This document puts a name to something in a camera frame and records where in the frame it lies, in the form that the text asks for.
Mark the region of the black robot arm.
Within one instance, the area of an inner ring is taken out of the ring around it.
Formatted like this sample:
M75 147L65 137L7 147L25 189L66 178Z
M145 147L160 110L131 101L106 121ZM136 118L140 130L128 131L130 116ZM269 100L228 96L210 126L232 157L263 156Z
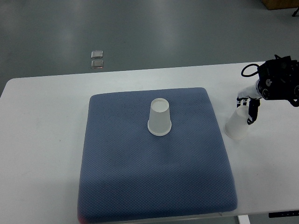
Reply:
M287 100L292 106L299 106L299 62L290 56L279 57L265 61L262 65L256 63L245 66L242 77L258 75L256 83L240 91L238 100L265 99Z

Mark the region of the black white robotic hand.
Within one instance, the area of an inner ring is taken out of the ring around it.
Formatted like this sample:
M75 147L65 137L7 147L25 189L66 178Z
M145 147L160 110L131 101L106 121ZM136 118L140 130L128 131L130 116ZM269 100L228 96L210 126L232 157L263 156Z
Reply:
M260 99L262 98L261 93L258 89L259 80L255 82L254 85L246 87L245 89L238 92L236 98L236 107L238 108L241 105L247 105L249 101L249 110L248 110L248 119L247 124L253 124L258 116L258 108L260 106Z

